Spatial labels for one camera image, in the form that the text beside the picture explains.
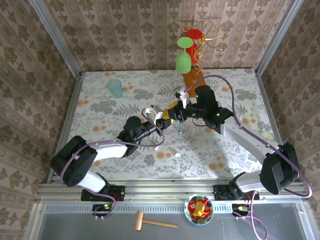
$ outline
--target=green wine glass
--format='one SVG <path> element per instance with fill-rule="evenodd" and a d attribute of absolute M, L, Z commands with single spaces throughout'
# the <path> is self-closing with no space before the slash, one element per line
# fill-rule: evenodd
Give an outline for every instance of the green wine glass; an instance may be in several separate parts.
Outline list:
<path fill-rule="evenodd" d="M 190 37 L 184 36 L 178 39 L 177 44 L 180 48 L 183 48 L 183 52 L 176 59 L 175 69 L 180 74 L 186 74 L 191 70 L 191 57 L 186 49 L 190 48 L 194 41 Z"/>

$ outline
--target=white object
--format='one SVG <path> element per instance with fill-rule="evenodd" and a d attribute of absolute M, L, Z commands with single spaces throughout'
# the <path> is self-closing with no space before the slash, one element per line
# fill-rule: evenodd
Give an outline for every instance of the white object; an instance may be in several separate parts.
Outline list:
<path fill-rule="evenodd" d="M 77 184 L 77 186 L 90 189 L 95 193 L 98 193 L 105 185 L 105 181 L 91 171 L 88 171 L 82 181 Z"/>
<path fill-rule="evenodd" d="M 145 113 L 149 120 L 156 124 L 157 119 L 162 118 L 164 111 L 159 106 L 152 106 L 145 109 Z"/>
<path fill-rule="evenodd" d="M 183 90 L 179 92 L 180 93 L 180 99 L 182 101 L 183 108 L 185 109 L 187 107 L 187 104 L 189 103 L 189 94 L 188 92 L 184 92 Z"/>
<path fill-rule="evenodd" d="M 279 143 L 263 138 L 259 133 L 249 127 L 245 128 L 259 138 L 264 139 L 268 145 L 272 145 L 276 149 L 279 148 Z M 249 133 L 242 130 L 233 116 L 226 119 L 224 124 L 221 125 L 221 134 L 232 140 L 235 140 L 244 149 L 248 150 L 261 164 L 264 163 L 266 154 L 273 154 L 275 152 L 271 148 L 266 147 L 263 143 L 255 139 Z"/>
<path fill-rule="evenodd" d="M 93 162 L 108 158 L 122 158 L 127 151 L 127 147 L 124 144 L 116 143 L 111 145 L 101 145 L 96 149 L 96 151 L 98 154 Z M 91 171 L 88 171 L 83 180 L 77 184 L 77 186 L 90 189 L 95 193 L 100 192 L 105 185 L 105 181 Z"/>
<path fill-rule="evenodd" d="M 236 179 L 235 184 L 244 193 L 265 189 L 260 181 L 260 173 L 261 170 L 246 172 Z"/>
<path fill-rule="evenodd" d="M 108 159 L 108 158 L 122 158 L 126 151 L 127 147 L 124 144 L 111 144 L 111 145 L 100 145 L 96 148 L 97 156 L 93 160 L 93 162 Z"/>

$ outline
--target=floral wallpaper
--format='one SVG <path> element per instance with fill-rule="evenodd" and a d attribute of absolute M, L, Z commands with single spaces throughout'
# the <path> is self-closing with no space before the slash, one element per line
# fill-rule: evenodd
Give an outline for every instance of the floral wallpaper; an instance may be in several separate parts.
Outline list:
<path fill-rule="evenodd" d="M 253 68 L 289 0 L 45 0 L 82 72 L 174 69 L 185 24 L 220 27 L 225 51 L 207 46 L 204 68 Z M 216 46 L 220 41 L 211 44 Z"/>
<path fill-rule="evenodd" d="M 320 226 L 320 1 L 305 0 L 262 79 L 284 141 L 313 186 Z"/>
<path fill-rule="evenodd" d="M 0 1 L 0 239 L 22 239 L 75 79 L 28 1 Z"/>

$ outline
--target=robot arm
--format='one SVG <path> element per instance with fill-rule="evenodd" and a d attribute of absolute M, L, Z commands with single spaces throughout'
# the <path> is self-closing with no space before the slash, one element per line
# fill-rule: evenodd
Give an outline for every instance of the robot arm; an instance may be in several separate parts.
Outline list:
<path fill-rule="evenodd" d="M 177 98 L 180 100 L 171 104 L 165 111 L 162 111 L 157 106 L 148 108 L 146 110 L 148 118 L 161 130 L 169 127 L 173 120 L 184 122 L 187 118 L 201 118 L 207 127 L 235 140 L 248 150 L 262 164 L 262 170 L 251 173 L 242 172 L 230 181 L 229 188 L 235 199 L 244 195 L 244 193 L 262 188 L 273 194 L 278 194 L 298 178 L 298 173 L 269 148 L 269 146 L 273 146 L 280 150 L 298 166 L 293 146 L 288 143 L 279 145 L 268 139 L 265 139 L 266 144 L 259 142 L 253 137 L 253 135 L 258 136 L 257 132 L 247 127 L 246 129 L 249 133 L 244 131 L 239 127 L 231 111 L 218 106 L 214 91 L 207 85 L 196 88 L 197 103 L 190 103 L 188 94 L 181 93 L 176 93 Z M 139 117 L 130 117 L 123 127 L 123 131 L 117 137 L 123 143 L 84 148 L 77 156 L 77 159 L 67 167 L 63 175 L 63 182 L 68 187 L 81 186 L 96 193 L 101 192 L 108 182 L 103 177 L 89 171 L 91 164 L 101 159 L 130 156 L 138 147 L 125 143 L 139 144 L 143 138 L 156 131 L 156 127 L 150 122 L 141 123 Z M 85 145 L 86 141 L 82 137 L 75 136 L 72 138 L 52 159 L 51 167 L 53 170 L 60 176 L 67 161 L 77 150 Z"/>

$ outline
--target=clear plastic cup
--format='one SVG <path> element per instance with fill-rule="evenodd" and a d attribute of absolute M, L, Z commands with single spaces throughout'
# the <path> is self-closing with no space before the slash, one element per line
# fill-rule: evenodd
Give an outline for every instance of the clear plastic cup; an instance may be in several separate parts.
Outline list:
<path fill-rule="evenodd" d="M 118 79 L 111 79 L 108 82 L 108 88 L 110 89 L 112 95 L 118 99 L 122 97 L 122 84 Z"/>

